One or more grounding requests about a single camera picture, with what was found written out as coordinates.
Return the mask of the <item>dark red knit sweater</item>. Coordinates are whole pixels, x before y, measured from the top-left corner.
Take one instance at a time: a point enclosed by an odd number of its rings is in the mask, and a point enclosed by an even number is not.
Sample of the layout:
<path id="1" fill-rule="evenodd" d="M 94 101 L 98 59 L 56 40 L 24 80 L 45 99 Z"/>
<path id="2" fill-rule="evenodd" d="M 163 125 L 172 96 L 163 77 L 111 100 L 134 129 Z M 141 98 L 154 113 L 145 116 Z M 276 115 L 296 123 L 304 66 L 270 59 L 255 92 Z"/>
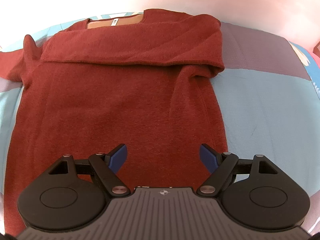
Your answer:
<path id="1" fill-rule="evenodd" d="M 87 19 L 37 46 L 1 53 L 1 77 L 24 89 L 8 150 L 4 226 L 24 229 L 20 193 L 64 154 L 85 159 L 119 144 L 118 177 L 137 186 L 198 188 L 208 177 L 199 148 L 227 150 L 211 78 L 223 71 L 221 23 L 148 9 L 142 16 Z"/>

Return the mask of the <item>light blue patchwork bed sheet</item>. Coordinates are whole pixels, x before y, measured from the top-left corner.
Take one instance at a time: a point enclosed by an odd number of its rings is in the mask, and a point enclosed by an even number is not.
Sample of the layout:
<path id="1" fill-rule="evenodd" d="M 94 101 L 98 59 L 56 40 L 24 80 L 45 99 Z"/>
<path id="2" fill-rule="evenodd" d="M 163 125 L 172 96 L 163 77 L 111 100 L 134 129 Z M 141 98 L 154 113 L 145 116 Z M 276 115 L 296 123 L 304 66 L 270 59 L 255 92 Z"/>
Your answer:
<path id="1" fill-rule="evenodd" d="M 303 224 L 319 232 L 319 97 L 285 38 L 221 23 L 224 69 L 211 78 L 227 150 L 262 154 L 311 197 Z"/>

